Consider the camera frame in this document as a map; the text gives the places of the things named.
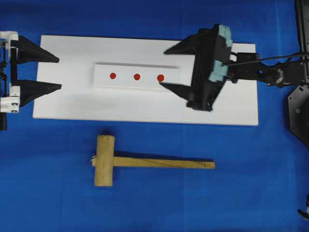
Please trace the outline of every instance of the blue surface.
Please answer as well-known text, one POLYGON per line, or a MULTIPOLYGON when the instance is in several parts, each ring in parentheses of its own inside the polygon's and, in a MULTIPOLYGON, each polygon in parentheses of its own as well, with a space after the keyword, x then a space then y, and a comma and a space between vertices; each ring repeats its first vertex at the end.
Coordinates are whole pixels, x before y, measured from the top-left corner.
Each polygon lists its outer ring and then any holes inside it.
MULTIPOLYGON (((215 23, 261 57, 299 50, 293 0, 2 0, 0 30, 39 43, 42 34, 183 39, 215 23)), ((35 80, 37 64, 19 67, 35 80)), ((117 123, 32 118, 33 103, 0 133, 0 231, 307 231, 308 149, 288 130, 292 88, 258 84, 259 126, 117 123), (99 134, 115 149, 206 158, 217 169, 115 168, 93 186, 99 134)))

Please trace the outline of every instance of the mallet handle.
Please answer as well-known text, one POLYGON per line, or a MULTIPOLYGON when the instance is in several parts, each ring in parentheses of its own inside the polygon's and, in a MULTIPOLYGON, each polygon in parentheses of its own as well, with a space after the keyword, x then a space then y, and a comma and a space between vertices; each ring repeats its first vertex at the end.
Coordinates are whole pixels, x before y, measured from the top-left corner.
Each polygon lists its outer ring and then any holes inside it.
MULTIPOLYGON (((97 158, 92 159, 92 166, 97 163, 97 158)), ((130 157, 114 157, 115 167, 152 167, 152 168, 191 168, 214 169, 215 163, 211 161, 170 160, 170 159, 140 159, 130 157)))

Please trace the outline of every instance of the wooden mallet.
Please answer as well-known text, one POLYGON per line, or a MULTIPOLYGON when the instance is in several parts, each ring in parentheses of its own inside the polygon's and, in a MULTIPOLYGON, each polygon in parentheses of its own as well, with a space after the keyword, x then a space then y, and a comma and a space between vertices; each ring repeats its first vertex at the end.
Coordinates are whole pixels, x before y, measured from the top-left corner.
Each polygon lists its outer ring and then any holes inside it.
POLYGON ((95 170, 95 186, 112 186, 112 171, 115 167, 191 168, 214 169, 211 161, 139 159, 114 156, 115 137, 98 136, 97 155, 92 158, 95 170))

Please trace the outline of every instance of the white platform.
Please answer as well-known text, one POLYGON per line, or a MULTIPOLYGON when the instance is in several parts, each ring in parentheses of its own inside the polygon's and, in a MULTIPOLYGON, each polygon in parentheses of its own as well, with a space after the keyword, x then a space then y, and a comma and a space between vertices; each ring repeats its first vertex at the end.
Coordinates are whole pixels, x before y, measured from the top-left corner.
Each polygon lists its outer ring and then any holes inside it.
MULTIPOLYGON (((38 81, 62 89, 35 100, 34 118, 258 125, 255 81, 227 82, 212 112, 194 111, 156 79, 190 85, 194 56, 164 55, 178 41, 42 36, 41 47, 60 58, 39 63, 38 81), (109 74, 116 73, 111 81, 109 74), (133 73, 141 74, 135 81, 133 73)), ((254 44, 233 44, 255 52, 254 44)))

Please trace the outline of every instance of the cable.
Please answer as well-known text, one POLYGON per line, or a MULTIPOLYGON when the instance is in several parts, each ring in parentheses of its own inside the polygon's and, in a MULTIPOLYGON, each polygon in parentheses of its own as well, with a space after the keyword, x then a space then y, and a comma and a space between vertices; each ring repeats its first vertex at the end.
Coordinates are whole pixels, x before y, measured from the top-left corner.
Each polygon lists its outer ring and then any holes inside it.
MULTIPOLYGON (((300 54, 307 54, 307 53, 306 53, 306 52, 296 52, 296 53, 294 53, 293 55, 300 55, 300 54)), ((292 59, 293 59, 293 58, 287 58, 287 60, 285 61, 285 63, 290 62, 292 59)))
POLYGON ((242 63, 226 64, 226 66, 236 66, 236 65, 242 65, 242 64, 252 64, 252 63, 258 63, 258 62, 261 62, 261 61, 272 60, 272 59, 294 58, 294 57, 308 57, 308 56, 309 56, 309 53, 305 53, 305 54, 301 54, 301 55, 268 57, 268 58, 257 59, 257 60, 253 60, 253 61, 242 62, 242 63))

